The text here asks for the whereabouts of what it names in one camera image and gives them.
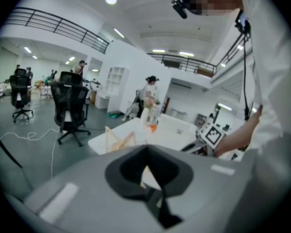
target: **black railing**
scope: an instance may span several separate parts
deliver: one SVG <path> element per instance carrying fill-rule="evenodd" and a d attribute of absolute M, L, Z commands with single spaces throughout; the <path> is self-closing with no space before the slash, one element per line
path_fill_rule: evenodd
<path fill-rule="evenodd" d="M 215 65 L 204 61 L 169 54 L 149 53 L 149 55 L 167 67 L 177 68 L 182 71 L 203 74 L 209 77 L 212 77 L 216 72 Z"/>
<path fill-rule="evenodd" d="M 14 8 L 4 24 L 23 25 L 58 33 L 84 43 L 102 53 L 106 52 L 109 44 L 98 35 L 72 21 L 31 8 Z"/>
<path fill-rule="evenodd" d="M 193 72 L 196 74 L 202 74 L 205 76 L 212 77 L 215 75 L 221 68 L 224 68 L 234 57 L 235 55 L 243 50 L 243 40 L 244 35 L 241 34 L 238 36 L 236 41 L 221 59 L 221 61 L 217 65 L 213 65 L 204 61 L 185 58 L 177 55 L 169 55 L 169 54 L 157 54 L 157 53 L 149 53 L 154 59 L 160 61 L 167 67 L 177 68 L 183 71 Z"/>
<path fill-rule="evenodd" d="M 221 69 L 224 68 L 234 57 L 235 55 L 239 52 L 242 51 L 244 46 L 243 46 L 243 40 L 244 40 L 244 35 L 240 34 L 236 41 L 233 43 L 233 45 L 230 47 L 230 49 L 227 51 L 227 53 L 224 55 L 224 57 L 221 59 L 221 61 L 217 64 L 217 72 Z"/>

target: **man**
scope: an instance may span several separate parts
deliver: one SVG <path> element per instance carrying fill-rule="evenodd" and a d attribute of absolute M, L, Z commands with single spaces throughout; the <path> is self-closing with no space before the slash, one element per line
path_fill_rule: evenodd
<path fill-rule="evenodd" d="M 216 156 L 249 144 L 259 149 L 291 133 L 291 32 L 270 0 L 183 0 L 198 15 L 244 10 L 251 25 L 258 111 L 215 149 Z"/>
<path fill-rule="evenodd" d="M 87 63 L 85 63 L 85 61 L 81 60 L 79 62 L 79 65 L 76 67 L 75 73 L 82 76 L 83 75 L 83 68 L 85 65 L 87 65 Z"/>

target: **gray floor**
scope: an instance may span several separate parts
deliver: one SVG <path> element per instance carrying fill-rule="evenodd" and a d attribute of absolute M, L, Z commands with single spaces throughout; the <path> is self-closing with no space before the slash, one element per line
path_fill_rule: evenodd
<path fill-rule="evenodd" d="M 10 103 L 9 97 L 0 99 L 0 137 L 6 132 L 14 132 L 19 136 L 27 137 L 29 132 L 36 132 L 33 138 L 39 138 L 49 129 L 59 130 L 54 122 L 55 105 L 53 100 L 39 100 L 32 97 L 30 104 L 34 115 L 27 121 L 20 116 L 16 123 L 13 122 L 12 113 L 15 108 Z M 122 117 L 110 118 L 106 110 L 99 110 L 89 106 L 86 127 L 103 129 L 104 126 L 114 128 L 122 123 Z M 79 147 L 73 136 L 62 140 L 63 144 L 56 143 L 54 151 L 53 175 L 60 173 L 74 163 L 96 154 L 88 147 L 88 140 L 100 135 L 104 130 L 90 130 L 91 136 L 86 133 L 77 133 L 83 147 Z M 2 139 L 3 144 L 16 160 L 23 166 L 21 170 L 3 152 L 0 147 L 0 183 L 2 188 L 19 199 L 24 199 L 33 188 L 37 188 L 51 178 L 52 148 L 57 133 L 50 132 L 39 141 L 19 139 L 15 135 L 7 135 Z"/>

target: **mesh chair back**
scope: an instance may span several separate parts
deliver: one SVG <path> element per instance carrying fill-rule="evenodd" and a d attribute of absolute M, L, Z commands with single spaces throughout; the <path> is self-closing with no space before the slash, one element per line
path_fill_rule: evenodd
<path fill-rule="evenodd" d="M 59 77 L 59 82 L 65 84 L 81 84 L 82 76 L 73 72 L 62 72 Z"/>
<path fill-rule="evenodd" d="M 11 104 L 16 108 L 22 108 L 29 102 L 29 97 L 27 95 L 27 84 L 29 78 L 27 76 L 10 76 L 11 84 Z M 20 94 L 21 100 L 17 101 L 17 95 Z"/>
<path fill-rule="evenodd" d="M 56 107 L 55 122 L 62 125 L 66 111 L 69 111 L 73 123 L 83 124 L 85 120 L 83 106 L 88 89 L 81 85 L 54 83 L 51 86 L 51 91 Z"/>
<path fill-rule="evenodd" d="M 14 75 L 16 76 L 26 76 L 26 70 L 25 69 L 16 69 L 14 72 Z"/>

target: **black office chair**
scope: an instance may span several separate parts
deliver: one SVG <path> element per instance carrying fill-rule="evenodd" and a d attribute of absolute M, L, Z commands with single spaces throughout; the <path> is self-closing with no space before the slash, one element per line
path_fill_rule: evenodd
<path fill-rule="evenodd" d="M 27 76 L 10 76 L 12 90 L 11 104 L 16 108 L 16 111 L 12 114 L 14 122 L 16 122 L 16 118 L 18 118 L 19 115 L 25 115 L 27 119 L 29 119 L 29 116 L 26 114 L 26 112 L 31 112 L 33 115 L 33 110 L 24 110 L 24 106 L 30 101 L 30 98 L 27 94 L 28 79 L 29 78 Z"/>
<path fill-rule="evenodd" d="M 73 134 L 79 146 L 82 143 L 76 136 L 76 132 L 87 132 L 88 130 L 80 130 L 79 126 L 84 125 L 85 114 L 83 106 L 85 104 L 88 89 L 82 85 L 73 85 L 65 83 L 54 83 L 51 86 L 52 95 L 55 101 L 55 123 L 60 126 L 60 131 L 67 131 L 58 139 L 58 144 L 62 144 L 62 139 L 69 134 Z M 70 113 L 71 121 L 65 122 L 67 112 Z"/>
<path fill-rule="evenodd" d="M 65 84 L 82 84 L 83 77 L 73 72 L 61 72 L 59 82 Z"/>

